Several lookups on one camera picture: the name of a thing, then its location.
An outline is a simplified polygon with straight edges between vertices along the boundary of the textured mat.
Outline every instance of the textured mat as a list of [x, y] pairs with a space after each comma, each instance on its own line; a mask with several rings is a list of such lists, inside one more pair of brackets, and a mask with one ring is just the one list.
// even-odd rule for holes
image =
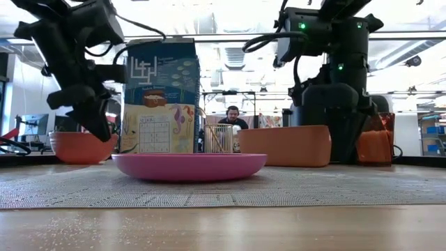
[[359, 168], [265, 168], [247, 180], [149, 183], [83, 169], [0, 183], [0, 208], [446, 204], [446, 180]]

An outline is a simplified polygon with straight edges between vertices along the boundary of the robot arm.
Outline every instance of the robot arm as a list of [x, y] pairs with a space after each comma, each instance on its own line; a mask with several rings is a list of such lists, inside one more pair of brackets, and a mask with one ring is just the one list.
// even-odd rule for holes
[[72, 106], [67, 115], [98, 139], [110, 139], [105, 116], [110, 93], [107, 80], [126, 83], [125, 66], [95, 65], [85, 59], [86, 47], [109, 41], [124, 43], [124, 36], [110, 0], [82, 1], [71, 7], [64, 0], [12, 0], [38, 21], [20, 22], [14, 36], [32, 40], [45, 60], [45, 70], [54, 76], [60, 91], [48, 95], [51, 109]]
[[[372, 14], [355, 15], [371, 0], [324, 0], [320, 10], [282, 8], [276, 33], [248, 41], [252, 52], [277, 39], [274, 67], [294, 60], [294, 87], [289, 89], [297, 123], [326, 125], [332, 139], [331, 161], [349, 164], [355, 144], [376, 104], [367, 93], [369, 34], [383, 27]], [[301, 82], [297, 72], [301, 56], [326, 53], [328, 62], [319, 74]]]

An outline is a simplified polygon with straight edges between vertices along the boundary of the man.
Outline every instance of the man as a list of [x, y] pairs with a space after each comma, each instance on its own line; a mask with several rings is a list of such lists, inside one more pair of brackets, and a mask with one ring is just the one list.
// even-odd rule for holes
[[240, 126], [240, 128], [242, 129], [249, 129], [248, 124], [244, 120], [239, 119], [238, 115], [240, 115], [238, 108], [232, 105], [228, 107], [228, 110], [226, 111], [226, 118], [218, 121], [218, 123], [229, 124], [233, 126], [237, 125]]

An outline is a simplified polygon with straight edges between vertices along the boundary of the desk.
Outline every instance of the desk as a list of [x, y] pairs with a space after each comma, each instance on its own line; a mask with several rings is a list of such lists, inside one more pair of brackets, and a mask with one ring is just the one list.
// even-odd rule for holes
[[[0, 181], [85, 167], [0, 169]], [[396, 166], [383, 172], [446, 177]], [[443, 250], [446, 206], [0, 211], [0, 250]]]

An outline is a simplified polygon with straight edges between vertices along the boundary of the headphones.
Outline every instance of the headphones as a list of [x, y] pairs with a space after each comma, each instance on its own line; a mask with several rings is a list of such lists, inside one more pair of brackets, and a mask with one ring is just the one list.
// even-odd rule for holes
[[237, 116], [240, 115], [240, 111], [238, 111], [238, 107], [232, 105], [232, 106], [228, 107], [228, 110], [226, 110], [226, 116], [228, 116], [229, 110], [236, 110]]

